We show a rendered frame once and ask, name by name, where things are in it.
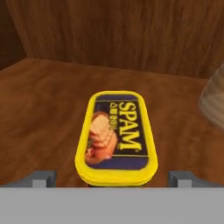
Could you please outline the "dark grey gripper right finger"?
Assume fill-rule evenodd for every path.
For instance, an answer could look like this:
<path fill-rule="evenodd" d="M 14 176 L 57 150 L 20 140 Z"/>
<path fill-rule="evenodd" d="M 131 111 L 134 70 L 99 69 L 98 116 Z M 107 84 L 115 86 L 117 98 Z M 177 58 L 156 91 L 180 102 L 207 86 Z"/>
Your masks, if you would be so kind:
<path fill-rule="evenodd" d="M 221 184 L 205 181 L 190 171 L 169 171 L 168 186 L 176 188 L 221 187 Z"/>

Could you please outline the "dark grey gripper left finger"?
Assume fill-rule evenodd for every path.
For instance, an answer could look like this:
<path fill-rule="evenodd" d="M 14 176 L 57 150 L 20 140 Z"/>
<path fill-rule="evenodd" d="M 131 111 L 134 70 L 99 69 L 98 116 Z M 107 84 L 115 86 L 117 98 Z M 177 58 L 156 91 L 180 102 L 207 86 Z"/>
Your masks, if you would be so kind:
<path fill-rule="evenodd" d="M 56 171 L 34 171 L 24 178 L 15 182 L 10 182 L 3 187 L 18 188 L 49 188 L 56 186 Z"/>

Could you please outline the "yellow and blue food can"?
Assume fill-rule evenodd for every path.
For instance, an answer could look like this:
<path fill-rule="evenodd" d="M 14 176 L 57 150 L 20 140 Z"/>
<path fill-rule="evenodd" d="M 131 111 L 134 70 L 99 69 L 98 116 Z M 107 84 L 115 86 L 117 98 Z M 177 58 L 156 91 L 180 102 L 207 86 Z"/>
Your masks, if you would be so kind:
<path fill-rule="evenodd" d="M 158 156 L 144 98 L 133 91 L 91 96 L 75 159 L 90 186 L 142 186 L 158 169 Z"/>

